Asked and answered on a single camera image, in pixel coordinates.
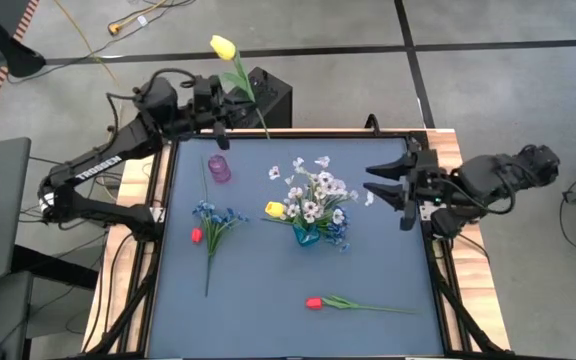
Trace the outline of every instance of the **black line on floor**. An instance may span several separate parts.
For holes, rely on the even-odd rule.
[[[427,44],[416,45],[415,51],[468,51],[468,50],[506,50],[506,49],[543,49],[576,47],[576,40],[544,40],[544,41],[513,41],[494,43],[470,43],[470,44]]]
[[[280,57],[280,56],[308,56],[308,55],[339,55],[339,54],[381,54],[405,51],[401,45],[362,45],[362,46],[334,46],[313,48],[285,48],[266,50],[242,50],[242,58]],[[172,53],[153,55],[125,55],[100,57],[105,63],[178,61],[178,60],[207,60],[217,59],[214,52]],[[72,62],[73,58],[58,58],[46,60],[48,65],[64,65]],[[79,64],[96,64],[95,59],[83,59]]]
[[[430,110],[430,101],[428,100],[426,86],[424,85],[424,79],[421,75],[421,67],[419,66],[419,59],[417,59],[415,44],[412,41],[412,33],[410,31],[410,24],[408,23],[408,16],[406,16],[404,2],[403,0],[394,1],[395,7],[397,8],[399,25],[401,26],[401,34],[404,38],[404,47],[406,48],[406,55],[408,56],[412,82],[415,86],[415,93],[417,93],[417,100],[419,101],[419,107],[421,109],[421,117],[427,128],[434,128],[435,120],[433,119],[432,111]]]

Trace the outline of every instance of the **black box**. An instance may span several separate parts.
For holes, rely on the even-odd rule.
[[[292,86],[279,80],[259,67],[248,74],[257,106],[269,128],[292,127]],[[247,98],[246,92],[238,87],[229,95]],[[263,128],[256,111],[234,124],[235,128]]]

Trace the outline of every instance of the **red tulip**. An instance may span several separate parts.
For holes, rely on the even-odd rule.
[[[310,310],[320,310],[324,307],[324,302],[320,297],[306,299],[306,307]]]
[[[192,229],[192,233],[190,234],[190,238],[192,242],[195,244],[199,244],[201,242],[201,238],[203,237],[204,232],[201,231],[201,228],[194,228]]]

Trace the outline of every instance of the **purple glass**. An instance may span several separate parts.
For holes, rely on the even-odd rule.
[[[226,159],[221,155],[214,155],[208,159],[208,168],[212,174],[212,178],[218,184],[223,184],[230,180],[230,168]]]

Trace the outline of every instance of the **blue vase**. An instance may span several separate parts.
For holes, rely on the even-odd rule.
[[[301,246],[308,246],[319,241],[319,230],[316,226],[309,226],[307,229],[301,226],[293,225],[292,230],[295,232],[297,243]]]

